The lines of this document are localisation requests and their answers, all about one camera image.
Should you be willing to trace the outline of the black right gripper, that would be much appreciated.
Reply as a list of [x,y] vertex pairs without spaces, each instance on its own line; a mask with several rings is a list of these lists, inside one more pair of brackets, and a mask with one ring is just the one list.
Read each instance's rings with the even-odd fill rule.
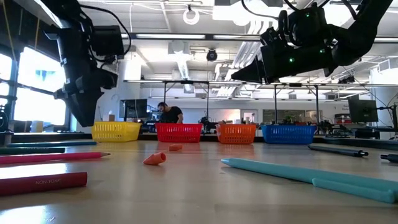
[[261,34],[261,56],[231,75],[243,82],[273,83],[299,73],[327,68],[332,63],[331,48],[324,44],[294,48],[272,27]]

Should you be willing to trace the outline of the teal pen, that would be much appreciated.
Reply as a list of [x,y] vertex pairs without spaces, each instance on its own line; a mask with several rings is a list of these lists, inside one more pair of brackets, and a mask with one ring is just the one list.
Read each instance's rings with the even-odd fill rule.
[[315,187],[379,202],[398,202],[398,182],[395,181],[240,158],[222,159],[221,162],[236,169],[306,182]]

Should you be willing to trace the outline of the green crayon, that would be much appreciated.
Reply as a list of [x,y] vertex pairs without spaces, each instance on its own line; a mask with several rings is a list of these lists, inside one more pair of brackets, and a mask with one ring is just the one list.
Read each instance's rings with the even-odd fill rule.
[[0,147],[0,156],[64,153],[63,147]]

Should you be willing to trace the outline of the blue plastic bin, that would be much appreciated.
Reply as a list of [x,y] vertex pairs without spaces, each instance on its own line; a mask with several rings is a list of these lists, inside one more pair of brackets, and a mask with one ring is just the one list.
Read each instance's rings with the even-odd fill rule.
[[268,144],[307,145],[313,142],[315,126],[307,125],[263,125],[264,141]]

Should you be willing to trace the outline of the black monitor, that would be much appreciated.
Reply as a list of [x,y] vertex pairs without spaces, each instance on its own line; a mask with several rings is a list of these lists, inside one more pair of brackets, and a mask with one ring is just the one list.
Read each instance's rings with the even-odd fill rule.
[[350,118],[353,123],[378,122],[375,100],[348,100]]
[[121,100],[119,103],[119,117],[124,118],[147,118],[149,112],[147,110],[147,100]]

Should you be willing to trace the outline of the red plastic bin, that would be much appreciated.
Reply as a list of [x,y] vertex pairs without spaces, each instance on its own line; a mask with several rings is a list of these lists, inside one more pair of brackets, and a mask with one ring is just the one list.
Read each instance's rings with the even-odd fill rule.
[[202,124],[156,123],[160,142],[199,142]]

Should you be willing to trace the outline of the dark red marker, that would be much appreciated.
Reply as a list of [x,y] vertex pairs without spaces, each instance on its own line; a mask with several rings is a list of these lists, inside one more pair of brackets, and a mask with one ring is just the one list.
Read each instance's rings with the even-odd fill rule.
[[87,180],[86,172],[0,179],[0,196],[83,187]]

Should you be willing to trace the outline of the yellow plastic bin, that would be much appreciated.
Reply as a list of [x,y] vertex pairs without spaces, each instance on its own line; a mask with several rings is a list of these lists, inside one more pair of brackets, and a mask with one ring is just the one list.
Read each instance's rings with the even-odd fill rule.
[[91,135],[97,142],[129,142],[136,141],[141,123],[124,121],[95,121],[91,127]]

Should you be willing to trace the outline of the black gantry frame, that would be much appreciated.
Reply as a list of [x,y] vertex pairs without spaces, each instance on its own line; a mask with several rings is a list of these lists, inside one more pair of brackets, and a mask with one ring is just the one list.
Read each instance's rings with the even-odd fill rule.
[[320,110],[319,110],[319,85],[316,84],[311,84],[311,83],[275,83],[273,84],[274,86],[274,112],[275,112],[275,122],[277,122],[277,87],[282,86],[283,88],[289,87],[289,88],[301,88],[305,87],[307,88],[314,96],[315,96],[315,104],[316,104],[316,122],[320,122]]
[[189,85],[193,85],[193,84],[206,84],[207,85],[207,89],[205,89],[205,92],[207,94],[206,97],[206,118],[209,118],[209,90],[210,90],[210,82],[209,81],[200,81],[200,80],[163,80],[162,83],[164,84],[164,97],[163,97],[163,102],[166,102],[166,96],[167,96],[167,84],[168,83],[172,83],[174,86],[176,83],[185,85],[185,84],[189,84]]

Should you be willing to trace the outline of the person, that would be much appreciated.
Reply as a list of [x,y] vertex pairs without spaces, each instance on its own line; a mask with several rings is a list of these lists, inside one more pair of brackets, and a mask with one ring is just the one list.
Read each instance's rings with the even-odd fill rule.
[[183,123],[183,113],[178,106],[169,106],[165,102],[160,102],[157,108],[162,112],[159,119],[161,123]]

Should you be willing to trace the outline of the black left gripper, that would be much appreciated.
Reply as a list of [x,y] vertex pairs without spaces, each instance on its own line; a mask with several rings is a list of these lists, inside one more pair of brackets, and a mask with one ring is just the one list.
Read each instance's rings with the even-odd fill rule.
[[56,99],[66,98],[66,105],[82,127],[94,125],[96,104],[104,94],[100,88],[110,90],[117,86],[116,73],[96,68],[75,80],[67,78],[62,88],[55,92]]

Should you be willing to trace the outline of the pink pencil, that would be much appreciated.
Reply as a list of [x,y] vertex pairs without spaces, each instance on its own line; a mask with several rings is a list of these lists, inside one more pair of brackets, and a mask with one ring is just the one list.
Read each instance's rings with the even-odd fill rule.
[[65,154],[38,154],[23,156],[0,156],[0,165],[25,164],[48,161],[74,161],[84,159],[97,159],[108,156],[106,152],[74,152]]

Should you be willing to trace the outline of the blue pencil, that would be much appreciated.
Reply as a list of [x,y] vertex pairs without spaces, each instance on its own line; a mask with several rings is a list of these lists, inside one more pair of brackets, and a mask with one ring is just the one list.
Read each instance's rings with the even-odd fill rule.
[[93,146],[95,141],[60,141],[60,142],[23,142],[11,143],[7,147],[70,147],[70,146]]

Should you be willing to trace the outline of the orange plastic bin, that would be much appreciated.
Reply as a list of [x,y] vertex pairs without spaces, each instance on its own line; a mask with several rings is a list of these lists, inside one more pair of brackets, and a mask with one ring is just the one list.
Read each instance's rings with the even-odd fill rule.
[[218,141],[222,144],[252,144],[256,134],[255,124],[217,124]]

